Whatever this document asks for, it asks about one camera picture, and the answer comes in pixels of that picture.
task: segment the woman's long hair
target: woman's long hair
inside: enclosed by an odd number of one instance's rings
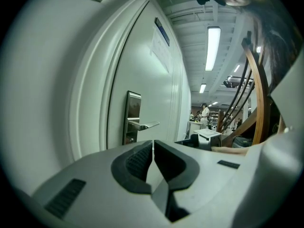
[[[268,3],[252,3],[240,7],[248,13],[259,25],[263,38],[264,49],[270,57],[271,90],[273,90],[286,75],[295,59],[295,24],[282,4],[277,1]]]

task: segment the white ceiling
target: white ceiling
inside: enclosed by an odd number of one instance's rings
[[[196,0],[158,0],[170,20],[183,53],[191,90],[192,105],[218,102],[230,104],[235,89],[219,88],[229,75],[241,76],[245,54],[241,46],[247,31],[253,31],[252,20],[229,6],[211,0],[204,6]],[[216,62],[212,71],[205,71],[207,56],[207,27],[219,26],[221,36]],[[207,84],[199,93],[200,85]]]

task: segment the ceiling light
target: ceiling light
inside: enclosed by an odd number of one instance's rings
[[[199,92],[203,93],[205,88],[206,88],[206,84],[201,84]]]
[[[206,71],[212,71],[217,57],[220,38],[220,27],[208,28],[208,52],[206,61]]]
[[[236,67],[236,69],[234,70],[234,72],[237,72],[238,68],[240,67],[240,64]]]

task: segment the door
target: door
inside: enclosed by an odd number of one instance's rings
[[[156,26],[156,18],[162,24],[170,45]],[[181,81],[179,72],[181,72],[182,59],[166,21],[156,6],[149,2],[128,36],[112,88],[107,128],[108,149],[123,144],[128,92],[136,93],[141,97],[140,124],[159,122],[154,127],[138,132],[137,141],[149,139],[172,141],[177,134],[179,120],[176,119],[179,119],[179,114],[177,116],[175,109],[181,103],[181,92],[176,82]],[[155,40],[159,40],[162,50],[157,48]],[[159,55],[158,53],[162,51],[166,54]]]

